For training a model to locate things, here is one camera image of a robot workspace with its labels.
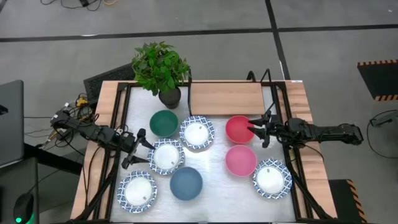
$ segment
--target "plant pot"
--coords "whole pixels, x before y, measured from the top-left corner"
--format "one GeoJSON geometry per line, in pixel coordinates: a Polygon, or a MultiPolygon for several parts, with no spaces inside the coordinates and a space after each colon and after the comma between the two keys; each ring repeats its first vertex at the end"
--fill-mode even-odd
{"type": "Polygon", "coordinates": [[[160,92],[159,99],[168,109],[174,109],[180,103],[181,90],[175,87],[175,89],[169,90],[167,93],[160,92]]]}

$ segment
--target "computer mouse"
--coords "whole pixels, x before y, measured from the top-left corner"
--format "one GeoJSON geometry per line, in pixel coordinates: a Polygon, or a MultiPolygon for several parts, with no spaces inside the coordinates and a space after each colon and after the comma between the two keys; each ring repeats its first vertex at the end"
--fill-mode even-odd
{"type": "Polygon", "coordinates": [[[26,224],[33,214],[33,195],[24,193],[18,197],[14,205],[14,220],[16,223],[26,224]]]}

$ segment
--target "red bowl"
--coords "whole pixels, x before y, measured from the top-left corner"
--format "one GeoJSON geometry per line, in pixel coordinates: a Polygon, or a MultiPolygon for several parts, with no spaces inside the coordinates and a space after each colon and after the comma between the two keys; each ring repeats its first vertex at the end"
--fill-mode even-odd
{"type": "Polygon", "coordinates": [[[226,135],[232,142],[247,143],[254,137],[254,133],[248,130],[248,127],[254,127],[253,124],[249,123],[249,118],[240,115],[233,116],[226,123],[226,135]]]}
{"type": "Polygon", "coordinates": [[[243,145],[233,146],[225,156],[227,169],[239,177],[249,176],[257,166],[257,156],[251,148],[243,145]]]}

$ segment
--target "potted plant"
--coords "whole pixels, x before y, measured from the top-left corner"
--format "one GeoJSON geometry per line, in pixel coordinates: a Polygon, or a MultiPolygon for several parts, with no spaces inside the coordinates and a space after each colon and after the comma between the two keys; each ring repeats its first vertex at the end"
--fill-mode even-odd
{"type": "Polygon", "coordinates": [[[178,88],[189,75],[186,59],[181,59],[174,47],[164,42],[144,44],[132,59],[135,80],[144,89],[159,94],[160,101],[169,109],[178,106],[181,90],[178,88]]]}

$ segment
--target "green bowl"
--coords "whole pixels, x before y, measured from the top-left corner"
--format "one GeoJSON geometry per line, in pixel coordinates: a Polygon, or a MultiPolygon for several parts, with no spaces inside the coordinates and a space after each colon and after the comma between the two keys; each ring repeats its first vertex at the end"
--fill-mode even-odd
{"type": "Polygon", "coordinates": [[[171,137],[178,128],[178,118],[169,110],[156,112],[149,121],[150,130],[161,138],[171,137]]]}

